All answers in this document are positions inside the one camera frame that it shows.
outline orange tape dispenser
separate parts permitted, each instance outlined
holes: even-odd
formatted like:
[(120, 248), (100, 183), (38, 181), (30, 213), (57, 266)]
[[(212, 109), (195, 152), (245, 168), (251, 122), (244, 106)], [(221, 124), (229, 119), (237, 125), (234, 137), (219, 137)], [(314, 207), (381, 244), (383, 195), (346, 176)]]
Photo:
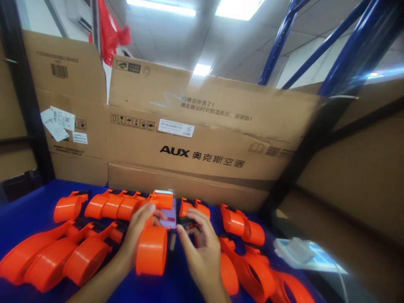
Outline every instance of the orange tape dispenser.
[[(169, 191), (155, 190), (141, 203), (154, 203), (157, 209), (172, 209), (173, 194)], [(138, 252), (136, 255), (136, 274), (149, 274), (162, 276), (167, 258), (167, 229), (153, 226), (153, 217), (146, 222), (142, 235), (139, 239)]]
[(95, 219), (101, 219), (102, 218), (102, 210), (106, 204), (106, 202), (112, 197), (118, 194), (119, 192), (114, 191), (113, 189), (108, 189), (106, 192), (103, 194), (98, 194), (95, 195), (91, 201), (88, 203), (84, 216), (86, 217), (91, 217)]
[(68, 197), (61, 198), (55, 207), (55, 223), (76, 219), (81, 211), (81, 204), (88, 200), (88, 191), (73, 191)]
[(202, 202), (201, 200), (198, 199), (192, 201), (187, 200), (186, 198), (182, 198), (180, 212), (178, 214), (179, 224), (183, 226), (195, 224), (194, 220), (188, 219), (186, 216), (188, 210), (192, 208), (199, 210), (201, 213), (205, 214), (210, 219), (210, 210), (205, 202)]
[(102, 216), (104, 218), (118, 219), (118, 211), (123, 200), (126, 198), (126, 192), (111, 191), (111, 196), (102, 209)]
[(106, 255), (112, 248), (105, 243), (105, 239), (110, 237), (116, 243), (122, 241), (122, 232), (117, 229), (118, 224), (112, 222), (106, 229), (100, 233), (89, 230), (89, 236), (72, 253), (63, 269), (63, 275), (69, 277), (78, 286), (86, 284), (97, 272), (103, 263)]
[(116, 231), (114, 240), (120, 243), (122, 233), (116, 227), (114, 222), (98, 234), (92, 230), (93, 223), (89, 223), (76, 234), (54, 242), (28, 268), (25, 281), (41, 292), (51, 290), (66, 276), (71, 277), (76, 284), (83, 285), (95, 274), (111, 251), (103, 240), (111, 235), (112, 230)]
[[(261, 253), (259, 248), (246, 244), (245, 251), (246, 256), (249, 256), (250, 258), (255, 257), (257, 259), (260, 259), (265, 267), (269, 267), (268, 258)], [(314, 303), (314, 300), (308, 290), (294, 276), (292, 276), (291, 274), (275, 271), (271, 268), (269, 270), (274, 276), (276, 283), (275, 293), (271, 296), (271, 300), (273, 303), (292, 303), (286, 293), (285, 284), (289, 287), (290, 291), (295, 297), (296, 303)]]
[(224, 230), (228, 233), (242, 236), (244, 233), (243, 213), (225, 204), (220, 205)]
[(34, 285), (40, 292), (47, 292), (59, 284), (64, 278), (63, 268), (67, 259), (77, 249), (79, 241), (85, 238), (90, 228), (91, 223), (76, 234), (60, 239), (45, 248), (28, 268), (25, 282)]
[(140, 204), (145, 200), (145, 197), (141, 196), (141, 192), (136, 193), (130, 191), (123, 191), (125, 199), (118, 210), (118, 219), (130, 221), (132, 215), (139, 209)]
[(241, 236), (244, 242), (258, 246), (264, 245), (265, 234), (261, 225), (248, 220), (243, 212), (227, 205), (220, 205), (220, 210), (226, 232)]
[(258, 303), (265, 303), (275, 293), (276, 282), (262, 260), (253, 254), (238, 255), (234, 250), (236, 245), (232, 240), (219, 237), (223, 252), (229, 257), (237, 272), (238, 280), (244, 289)]
[(77, 233), (77, 228), (74, 227), (74, 221), (69, 220), (55, 229), (25, 239), (1, 260), (0, 277), (14, 285), (23, 284), (27, 269), (45, 248), (61, 236), (70, 236), (75, 233)]

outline sticker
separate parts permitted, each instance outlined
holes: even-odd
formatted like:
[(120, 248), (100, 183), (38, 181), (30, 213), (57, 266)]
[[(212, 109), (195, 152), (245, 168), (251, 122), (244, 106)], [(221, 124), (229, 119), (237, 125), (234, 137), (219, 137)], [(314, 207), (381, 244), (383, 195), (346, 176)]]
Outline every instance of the sticker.
[(78, 133), (78, 132), (72, 132), (72, 133), (73, 133), (73, 142), (88, 144), (86, 133)]
[(174, 135), (180, 135), (184, 137), (192, 137), (195, 126), (187, 125), (179, 122), (160, 119), (159, 130), (166, 133), (172, 133)]
[(53, 123), (58, 123), (65, 129), (74, 131), (75, 115), (53, 106), (50, 108), (53, 112)]
[(42, 123), (55, 138), (56, 142), (62, 141), (69, 137), (69, 134), (61, 125), (53, 122), (53, 111), (51, 109), (41, 112), (41, 119)]

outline white label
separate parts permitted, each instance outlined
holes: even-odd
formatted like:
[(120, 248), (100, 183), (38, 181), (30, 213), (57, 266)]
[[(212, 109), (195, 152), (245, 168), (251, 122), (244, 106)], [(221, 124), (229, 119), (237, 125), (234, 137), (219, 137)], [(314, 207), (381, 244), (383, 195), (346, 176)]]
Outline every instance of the white label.
[(45, 125), (46, 129), (55, 138), (56, 142), (62, 141), (69, 137), (67, 131), (60, 126), (58, 123), (53, 122), (53, 111), (47, 109), (41, 112), (42, 123)]
[(195, 126), (179, 122), (160, 119), (159, 130), (184, 137), (192, 137)]
[(72, 132), (72, 133), (73, 133), (73, 142), (88, 144), (86, 133), (78, 133), (78, 132)]
[(74, 119), (76, 118), (75, 115), (53, 106), (50, 108), (53, 112), (53, 123), (58, 123), (60, 126), (74, 131)]

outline barcode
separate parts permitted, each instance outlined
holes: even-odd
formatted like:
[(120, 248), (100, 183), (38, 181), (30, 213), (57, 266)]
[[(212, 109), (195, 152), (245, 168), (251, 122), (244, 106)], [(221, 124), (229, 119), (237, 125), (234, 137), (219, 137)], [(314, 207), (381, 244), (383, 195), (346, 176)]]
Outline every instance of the barcode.
[(62, 79), (67, 78), (67, 67), (66, 66), (57, 65), (57, 64), (53, 64), (53, 63), (51, 63), (50, 66), (52, 68), (52, 75), (54, 75), (58, 78), (62, 78)]

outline fluorescent light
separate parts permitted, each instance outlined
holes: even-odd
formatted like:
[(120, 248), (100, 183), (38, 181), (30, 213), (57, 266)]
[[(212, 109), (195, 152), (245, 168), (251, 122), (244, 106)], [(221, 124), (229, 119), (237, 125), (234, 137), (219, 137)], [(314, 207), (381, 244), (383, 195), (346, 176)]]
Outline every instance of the fluorescent light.
[(194, 69), (194, 75), (206, 76), (210, 73), (210, 65), (197, 64)]
[(221, 0), (215, 15), (249, 21), (265, 0)]
[(382, 74), (379, 74), (379, 73), (376, 73), (376, 72), (371, 72), (371, 73), (369, 74), (368, 79), (380, 78), (380, 77), (384, 77), (384, 76), (385, 76), (385, 75), (382, 75)]
[(167, 11), (170, 13), (177, 13), (180, 15), (185, 15), (185, 16), (195, 16), (196, 11), (190, 8), (183, 8), (180, 6), (175, 6), (175, 5), (167, 5), (167, 4), (162, 4), (158, 2), (150, 2), (150, 1), (143, 1), (143, 0), (126, 0), (128, 4), (135, 5), (135, 6), (141, 6), (145, 8), (152, 8), (152, 9), (157, 9), (160, 11)]

